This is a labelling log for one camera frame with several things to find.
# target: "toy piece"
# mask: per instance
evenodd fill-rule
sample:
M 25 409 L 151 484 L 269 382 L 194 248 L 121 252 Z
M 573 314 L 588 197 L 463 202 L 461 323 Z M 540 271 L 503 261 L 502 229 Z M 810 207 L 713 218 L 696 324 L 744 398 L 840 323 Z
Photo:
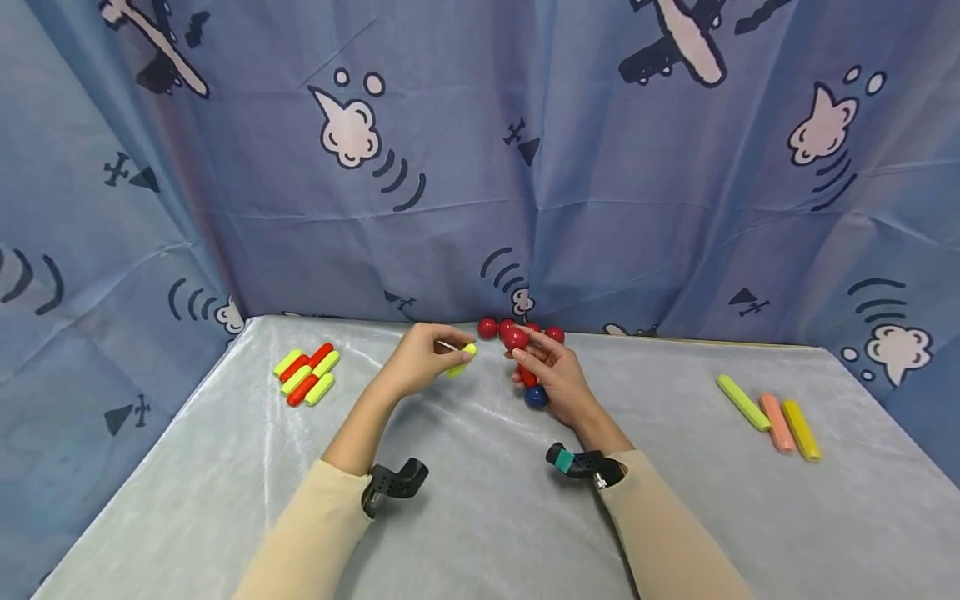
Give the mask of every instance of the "toy piece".
M 320 361 L 319 365 L 314 368 L 313 374 L 317 375 L 318 377 L 323 377 L 331 369 L 333 369 L 333 366 L 338 362 L 340 362 L 340 352 L 333 350 L 326 356 L 324 360 Z
M 500 325 L 497 327 L 497 330 L 500 332 L 501 340 L 503 339 L 504 334 L 507 333 L 507 329 L 510 329 L 515 324 L 516 323 L 514 323 L 513 319 L 504 319 L 503 321 L 500 322 Z
M 506 332 L 501 331 L 500 337 L 503 339 L 503 345 L 507 350 L 516 348 L 526 348 L 530 343 L 530 337 L 527 332 L 519 327 L 509 327 Z
M 476 356 L 477 355 L 476 344 L 467 344 L 466 346 L 464 346 L 464 352 L 469 352 L 473 356 Z M 457 365 L 456 367 L 450 367 L 449 369 L 446 370 L 446 376 L 449 377 L 450 379 L 453 379 L 460 373 L 464 372 L 464 369 L 467 368 L 468 364 L 469 363 L 465 363 L 463 365 Z
M 310 391 L 306 393 L 304 401 L 306 401 L 307 406 L 313 406 L 320 401 L 320 398 L 324 397 L 326 391 L 330 389 L 330 386 L 333 385 L 334 377 L 332 372 L 325 373 L 320 380 L 317 381 L 317 385 L 310 388 Z
M 477 333 L 480 334 L 480 337 L 484 340 L 492 340 L 496 337 L 498 330 L 498 325 L 496 321 L 487 317 L 486 319 L 481 319 L 480 323 L 477 324 Z
M 756 404 L 743 393 L 740 386 L 730 379 L 729 375 L 720 375 L 717 377 L 717 385 L 723 390 L 723 393 L 733 402 L 733 405 L 740 409 L 743 416 L 747 418 L 750 424 L 760 431 L 770 430 L 770 420 L 766 415 L 760 412 Z
M 547 396 L 543 386 L 535 385 L 527 388 L 527 391 L 523 393 L 523 401 L 525 401 L 530 408 L 539 410 L 546 406 L 550 398 Z
M 761 394 L 760 408 L 770 420 L 770 439 L 774 442 L 774 448 L 780 454 L 793 454 L 797 447 L 793 443 L 793 436 L 790 435 L 786 419 L 783 418 L 777 397 L 773 394 Z
M 294 376 L 294 373 L 300 370 L 300 367 L 305 366 L 310 362 L 310 357 L 304 353 L 300 353 L 300 356 L 294 359 L 294 362 L 290 363 L 290 366 L 287 367 L 287 370 L 280 374 L 280 381 L 286 383 L 290 380 L 290 377 Z
M 303 365 L 297 372 L 295 372 L 289 379 L 280 386 L 280 393 L 284 396 L 289 396 L 291 392 L 297 389 L 297 386 L 302 383 L 306 376 L 310 374 L 310 365 Z
M 557 340 L 561 344 L 566 339 L 566 335 L 564 335 L 564 331 L 559 327 L 547 327 L 544 333 L 546 333 L 548 336 L 550 336 L 554 340 Z
M 537 376 L 529 372 L 527 369 L 517 365 L 516 372 L 520 373 L 520 381 L 523 382 L 523 387 L 529 390 L 537 385 Z
M 294 407 L 300 406 L 300 403 L 303 402 L 307 392 L 313 389 L 313 386 L 316 385 L 317 381 L 319 380 L 320 378 L 317 375 L 313 373 L 308 374 L 306 378 L 300 382 L 299 386 L 297 386 L 297 389 L 291 392 L 287 397 L 287 404 Z
M 333 345 L 327 342 L 326 344 L 320 346 L 320 348 L 313 353 L 313 356 L 310 357 L 310 360 L 307 361 L 307 364 L 310 365 L 310 369 L 316 369 L 326 356 L 333 351 Z
M 813 432 L 806 424 L 804 413 L 800 410 L 800 404 L 797 404 L 796 400 L 784 400 L 782 408 L 786 422 L 790 425 L 790 431 L 793 432 L 793 437 L 797 440 L 800 455 L 809 463 L 822 461 L 823 455 L 820 453 L 820 446 L 817 445 L 817 441 L 813 438 Z
M 283 372 L 289 369 L 290 365 L 294 364 L 294 361 L 301 356 L 303 356 L 303 350 L 299 348 L 290 350 L 290 353 L 284 356 L 283 360 L 274 367 L 274 377 L 279 379 L 280 376 L 283 375 Z

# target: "printed fabric backdrop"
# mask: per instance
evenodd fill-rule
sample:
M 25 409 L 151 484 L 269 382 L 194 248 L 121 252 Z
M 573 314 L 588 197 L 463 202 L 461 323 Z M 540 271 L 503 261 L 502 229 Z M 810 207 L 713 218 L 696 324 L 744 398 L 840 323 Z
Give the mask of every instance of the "printed fabric backdrop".
M 960 481 L 957 31 L 949 0 L 0 3 L 0 598 L 241 315 L 823 346 Z

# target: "right hand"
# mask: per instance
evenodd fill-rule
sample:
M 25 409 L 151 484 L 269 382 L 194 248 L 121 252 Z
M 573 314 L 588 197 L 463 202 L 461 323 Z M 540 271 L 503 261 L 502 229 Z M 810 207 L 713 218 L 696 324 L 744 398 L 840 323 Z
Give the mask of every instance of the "right hand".
M 576 353 L 539 331 L 519 324 L 516 326 L 527 333 L 530 345 L 526 350 L 508 351 L 506 356 L 537 376 L 550 396 L 547 408 L 554 417 L 577 430 L 597 412 L 602 413 L 603 408 L 587 385 Z M 514 372 L 513 380 L 519 388 L 523 387 L 519 373 Z

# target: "yellow magnetic stick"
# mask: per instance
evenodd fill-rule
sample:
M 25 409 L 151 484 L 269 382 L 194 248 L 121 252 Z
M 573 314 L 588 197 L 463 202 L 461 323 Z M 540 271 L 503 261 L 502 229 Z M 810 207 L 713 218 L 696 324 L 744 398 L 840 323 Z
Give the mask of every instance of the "yellow magnetic stick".
M 747 418 L 750 424 L 760 431 L 770 431 L 770 420 L 763 414 L 756 402 L 743 393 L 740 386 L 730 379 L 729 375 L 720 375 L 717 377 L 717 385 L 723 390 L 723 393 L 740 409 L 743 416 Z
M 287 382 L 280 386 L 280 393 L 284 396 L 289 396 L 291 392 L 297 389 L 297 386 L 306 379 L 306 376 L 310 374 L 310 365 L 303 365 L 297 372 L 294 373 L 292 377 L 287 379 Z
M 326 391 L 330 389 L 330 386 L 333 385 L 333 382 L 333 373 L 326 373 L 320 378 L 320 381 L 318 381 L 316 385 L 310 388 L 310 391 L 306 393 L 303 401 L 306 402 L 307 406 L 313 406 L 320 401 L 320 398 L 324 397 L 324 394 L 326 394 Z
M 324 360 L 320 361 L 320 364 L 313 370 L 313 374 L 318 377 L 323 377 L 327 372 L 333 369 L 333 366 L 340 362 L 340 352 L 333 350 L 330 352 Z
M 274 377 L 279 378 L 283 375 L 283 372 L 286 371 L 290 365 L 294 364 L 294 361 L 300 358 L 303 355 L 303 350 L 297 348 L 290 350 L 290 353 L 283 357 L 283 360 L 279 362 L 274 367 Z
M 469 353 L 472 354 L 473 356 L 476 356 L 476 355 L 477 355 L 477 345 L 476 345 L 476 344 L 467 344 L 466 346 L 464 346 L 464 352 L 469 352 Z M 456 376 L 459 375 L 460 373 L 464 372 L 464 369 L 467 368 L 467 364 L 469 364 L 469 363 L 466 363 L 466 364 L 464 364 L 464 365 L 457 365 L 456 367 L 450 367 L 449 369 L 446 370 L 446 376 L 449 377 L 450 379 L 453 379 L 454 377 L 456 377 Z
M 820 453 L 820 446 L 813 438 L 813 432 L 806 424 L 803 411 L 800 410 L 800 404 L 796 400 L 783 401 L 783 415 L 786 417 L 786 424 L 790 425 L 790 431 L 793 432 L 793 439 L 797 441 L 797 448 L 801 456 L 809 463 L 819 463 L 823 460 Z

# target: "teal band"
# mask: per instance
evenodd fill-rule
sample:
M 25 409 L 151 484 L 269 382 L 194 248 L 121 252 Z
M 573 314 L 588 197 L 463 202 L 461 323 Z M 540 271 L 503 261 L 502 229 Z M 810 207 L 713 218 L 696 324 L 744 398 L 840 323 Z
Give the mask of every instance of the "teal band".
M 561 473 L 566 475 L 566 473 L 570 470 L 571 465 L 573 465 L 573 453 L 567 450 L 561 450 L 560 456 L 557 457 L 557 460 L 554 462 L 553 466 L 558 468 Z

